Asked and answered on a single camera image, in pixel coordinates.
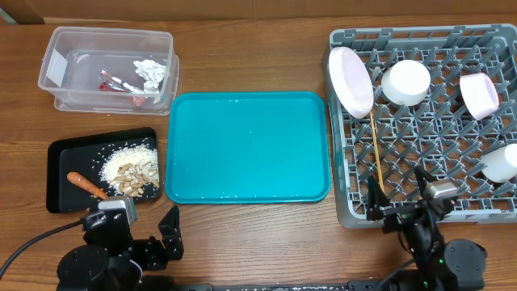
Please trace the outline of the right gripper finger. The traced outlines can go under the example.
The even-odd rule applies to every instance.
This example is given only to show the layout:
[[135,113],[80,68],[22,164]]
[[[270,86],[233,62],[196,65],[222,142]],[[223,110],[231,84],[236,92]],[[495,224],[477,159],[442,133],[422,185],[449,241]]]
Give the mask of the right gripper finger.
[[384,217],[383,208],[390,206],[390,200],[380,188],[373,175],[368,177],[368,198],[366,202],[366,215],[368,221],[378,221]]
[[435,177],[427,172],[423,167],[416,166],[414,169],[415,178],[418,183],[418,189],[423,199],[430,199],[431,194],[426,190],[428,183],[435,182]]

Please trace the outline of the wooden chopstick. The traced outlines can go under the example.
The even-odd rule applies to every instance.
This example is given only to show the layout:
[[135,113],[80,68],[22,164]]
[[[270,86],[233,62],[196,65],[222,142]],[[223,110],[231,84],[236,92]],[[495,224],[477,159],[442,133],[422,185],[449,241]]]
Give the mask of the wooden chopstick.
[[384,192],[385,186],[384,186],[384,179],[383,179],[382,169],[381,169],[379,147],[377,144],[376,123],[375,123],[372,112],[369,112],[369,120],[371,123],[371,129],[372,129],[372,143],[374,145],[374,151],[375,151],[377,176],[378,176],[378,180],[379,180],[380,189]]

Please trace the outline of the orange carrot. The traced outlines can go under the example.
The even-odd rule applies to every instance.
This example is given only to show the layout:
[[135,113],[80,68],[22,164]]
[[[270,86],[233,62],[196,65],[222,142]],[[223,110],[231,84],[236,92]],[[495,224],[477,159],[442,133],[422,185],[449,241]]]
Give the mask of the orange carrot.
[[91,181],[77,172],[71,171],[67,175],[67,180],[70,181],[73,185],[89,192],[96,198],[100,198],[102,200],[106,200],[108,198],[108,195],[103,191],[103,189],[98,188]]

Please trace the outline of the food scraps and rice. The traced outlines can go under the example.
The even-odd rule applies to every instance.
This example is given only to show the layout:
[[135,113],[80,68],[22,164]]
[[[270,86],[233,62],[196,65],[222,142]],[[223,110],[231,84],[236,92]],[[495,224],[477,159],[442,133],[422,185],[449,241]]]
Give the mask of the food scraps and rice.
[[108,196],[130,196],[136,202],[160,194],[158,149],[151,137],[101,144],[90,158],[90,180]]

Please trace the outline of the white cup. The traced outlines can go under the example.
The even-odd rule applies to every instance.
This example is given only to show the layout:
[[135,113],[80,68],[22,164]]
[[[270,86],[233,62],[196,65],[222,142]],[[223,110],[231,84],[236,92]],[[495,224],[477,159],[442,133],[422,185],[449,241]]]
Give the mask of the white cup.
[[504,183],[510,180],[516,176],[516,144],[506,145],[484,155],[481,162],[485,164],[485,168],[481,171],[487,179],[495,183]]

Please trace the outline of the cream bowl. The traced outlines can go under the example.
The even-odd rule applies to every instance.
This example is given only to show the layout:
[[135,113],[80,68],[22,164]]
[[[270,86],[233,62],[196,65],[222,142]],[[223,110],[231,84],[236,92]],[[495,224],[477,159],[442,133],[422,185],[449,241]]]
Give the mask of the cream bowl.
[[399,61],[381,79],[385,97],[396,105],[414,106],[423,101],[431,84],[429,70],[414,60]]

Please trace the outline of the red snack wrapper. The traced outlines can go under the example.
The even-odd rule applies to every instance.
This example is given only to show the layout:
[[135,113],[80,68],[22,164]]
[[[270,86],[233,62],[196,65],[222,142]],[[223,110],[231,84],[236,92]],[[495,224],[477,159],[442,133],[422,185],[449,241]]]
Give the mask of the red snack wrapper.
[[103,82],[99,86],[101,91],[125,92],[137,95],[137,97],[132,98],[133,103],[137,107],[142,106],[146,102],[146,97],[141,96],[144,93],[142,89],[110,75],[106,70],[101,70],[100,74],[103,78]]

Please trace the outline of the white tissue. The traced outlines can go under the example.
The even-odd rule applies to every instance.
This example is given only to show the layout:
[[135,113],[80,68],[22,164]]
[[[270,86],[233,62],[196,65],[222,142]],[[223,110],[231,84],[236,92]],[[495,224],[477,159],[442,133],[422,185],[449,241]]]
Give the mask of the white tissue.
[[141,78],[142,84],[137,85],[138,94],[148,94],[153,96],[153,103],[158,103],[161,91],[161,83],[166,75],[166,66],[154,60],[145,59],[134,61],[135,73]]

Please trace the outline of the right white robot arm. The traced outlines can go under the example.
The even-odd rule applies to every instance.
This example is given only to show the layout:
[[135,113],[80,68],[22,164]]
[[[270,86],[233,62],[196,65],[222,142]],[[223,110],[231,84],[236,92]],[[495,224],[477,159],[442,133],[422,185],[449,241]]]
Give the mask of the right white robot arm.
[[375,290],[481,290],[487,252],[468,239],[446,242],[437,223],[455,206],[458,187],[449,179],[436,179],[416,167],[421,199],[409,205],[393,205],[380,182],[368,178],[366,214],[381,221],[385,234],[396,233],[411,259],[378,281]]

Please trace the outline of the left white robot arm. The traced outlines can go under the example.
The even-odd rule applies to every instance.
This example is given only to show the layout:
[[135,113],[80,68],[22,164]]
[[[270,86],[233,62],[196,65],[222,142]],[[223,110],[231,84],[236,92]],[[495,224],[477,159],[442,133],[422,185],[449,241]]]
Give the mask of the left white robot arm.
[[183,257],[179,207],[173,206],[158,223],[162,235],[134,239],[128,211],[100,209],[81,219],[85,244],[68,252],[57,267],[58,290],[173,290],[161,271]]

